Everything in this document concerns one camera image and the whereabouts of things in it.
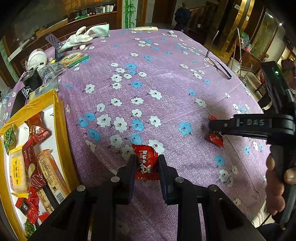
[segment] barcode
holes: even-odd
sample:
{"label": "barcode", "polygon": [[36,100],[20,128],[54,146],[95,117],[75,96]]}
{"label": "barcode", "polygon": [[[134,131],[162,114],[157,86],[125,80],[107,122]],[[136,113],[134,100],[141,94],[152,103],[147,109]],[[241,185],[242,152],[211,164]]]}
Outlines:
{"label": "barcode", "polygon": [[61,193],[61,191],[58,189],[55,193],[54,193],[57,201],[59,204],[61,204],[62,201],[64,201],[65,197],[63,196],[63,194]]}

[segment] green plant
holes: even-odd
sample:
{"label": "green plant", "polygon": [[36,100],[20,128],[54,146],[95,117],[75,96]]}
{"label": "green plant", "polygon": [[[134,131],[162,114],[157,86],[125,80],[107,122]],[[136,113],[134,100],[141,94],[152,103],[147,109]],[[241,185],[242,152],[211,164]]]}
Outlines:
{"label": "green plant", "polygon": [[131,21],[131,17],[132,15],[136,12],[136,8],[133,4],[134,0],[129,0],[129,3],[128,3],[128,0],[125,0],[125,24],[126,24],[126,28],[131,28],[135,25],[135,23],[133,23]]}

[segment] yellow label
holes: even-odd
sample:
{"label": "yellow label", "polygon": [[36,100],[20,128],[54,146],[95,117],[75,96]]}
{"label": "yellow label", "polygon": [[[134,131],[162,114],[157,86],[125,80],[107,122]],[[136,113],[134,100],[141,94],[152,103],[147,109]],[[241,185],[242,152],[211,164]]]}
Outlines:
{"label": "yellow label", "polygon": [[17,186],[21,184],[22,174],[20,171],[20,161],[18,158],[14,157],[13,161],[13,180]]}

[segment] eyeglasses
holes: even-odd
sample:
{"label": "eyeglasses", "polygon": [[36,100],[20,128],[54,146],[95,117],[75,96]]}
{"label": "eyeglasses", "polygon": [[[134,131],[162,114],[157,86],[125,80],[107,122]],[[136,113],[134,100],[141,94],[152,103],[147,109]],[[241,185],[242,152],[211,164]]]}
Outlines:
{"label": "eyeglasses", "polygon": [[217,60],[215,60],[215,61],[216,61],[221,67],[222,67],[222,69],[223,69],[224,71],[221,70],[221,69],[220,69],[220,68],[214,63],[213,60],[215,60],[215,59],[210,58],[210,57],[205,57],[205,61],[207,61],[210,65],[214,66],[214,67],[217,69],[217,71],[218,71],[219,74],[221,74],[224,78],[230,80],[230,79],[232,78],[232,76],[231,76],[231,74],[227,71],[227,69],[226,69],[222,64],[220,64]]}

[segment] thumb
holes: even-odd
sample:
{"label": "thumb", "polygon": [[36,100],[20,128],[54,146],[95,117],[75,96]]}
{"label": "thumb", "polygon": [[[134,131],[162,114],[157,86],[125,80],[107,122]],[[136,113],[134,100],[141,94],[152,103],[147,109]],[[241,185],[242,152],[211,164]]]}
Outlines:
{"label": "thumb", "polygon": [[296,184],[296,167],[291,168],[285,172],[284,180],[290,185]]}

